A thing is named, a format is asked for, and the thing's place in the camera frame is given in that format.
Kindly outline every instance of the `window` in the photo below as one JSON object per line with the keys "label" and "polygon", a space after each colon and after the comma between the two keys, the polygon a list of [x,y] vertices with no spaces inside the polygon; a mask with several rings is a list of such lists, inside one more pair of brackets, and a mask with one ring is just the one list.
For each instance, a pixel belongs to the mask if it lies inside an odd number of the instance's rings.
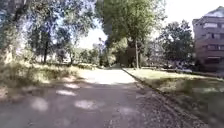
{"label": "window", "polygon": [[219,58],[208,58],[205,60],[206,64],[218,64],[220,63],[220,59]]}
{"label": "window", "polygon": [[221,34],[220,34],[220,38],[221,38],[221,39],[224,39],[224,33],[221,33]]}
{"label": "window", "polygon": [[207,50],[216,51],[216,50],[219,50],[219,46],[218,45],[208,45]]}
{"label": "window", "polygon": [[212,39],[215,39],[215,34],[212,33],[212,34],[211,34],[211,37],[212,37]]}
{"label": "window", "polygon": [[205,23],[204,28],[217,28],[218,24],[216,23]]}
{"label": "window", "polygon": [[224,45],[220,45],[219,50],[224,51]]}

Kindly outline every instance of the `ground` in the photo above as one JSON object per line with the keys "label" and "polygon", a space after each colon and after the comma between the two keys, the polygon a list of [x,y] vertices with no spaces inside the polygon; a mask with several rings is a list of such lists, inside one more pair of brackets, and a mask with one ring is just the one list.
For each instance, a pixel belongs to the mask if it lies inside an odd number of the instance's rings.
{"label": "ground", "polygon": [[122,70],[82,71],[80,76],[79,82],[68,79],[39,95],[0,103],[1,128],[208,127],[157,92],[139,89]]}
{"label": "ground", "polygon": [[150,69],[126,70],[199,116],[211,127],[224,127],[223,79]]}

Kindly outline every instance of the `grass lawn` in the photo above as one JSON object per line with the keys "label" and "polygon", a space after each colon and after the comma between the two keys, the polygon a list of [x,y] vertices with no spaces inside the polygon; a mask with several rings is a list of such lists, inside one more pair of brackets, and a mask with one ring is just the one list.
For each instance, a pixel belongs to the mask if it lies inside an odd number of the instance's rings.
{"label": "grass lawn", "polygon": [[218,78],[154,71],[126,69],[178,101],[183,107],[209,122],[211,115],[224,120],[224,80]]}
{"label": "grass lawn", "polygon": [[2,64],[0,67],[0,101],[11,99],[24,90],[37,92],[59,85],[64,79],[77,80],[82,70],[76,66],[55,66],[29,63]]}

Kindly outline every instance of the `paved path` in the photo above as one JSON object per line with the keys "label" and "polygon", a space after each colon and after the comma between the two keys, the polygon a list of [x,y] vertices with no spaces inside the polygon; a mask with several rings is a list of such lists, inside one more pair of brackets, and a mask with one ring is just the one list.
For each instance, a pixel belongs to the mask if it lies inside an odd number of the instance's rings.
{"label": "paved path", "polygon": [[85,82],[1,103],[0,128],[206,127],[178,116],[157,93],[142,95],[136,81],[121,70],[85,71],[81,76]]}

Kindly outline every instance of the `building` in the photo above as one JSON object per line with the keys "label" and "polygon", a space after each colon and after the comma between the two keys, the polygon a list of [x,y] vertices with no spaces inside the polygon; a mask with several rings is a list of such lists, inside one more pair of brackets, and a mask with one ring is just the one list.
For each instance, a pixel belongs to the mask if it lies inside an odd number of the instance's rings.
{"label": "building", "polygon": [[224,69],[224,7],[193,20],[197,62],[205,70]]}

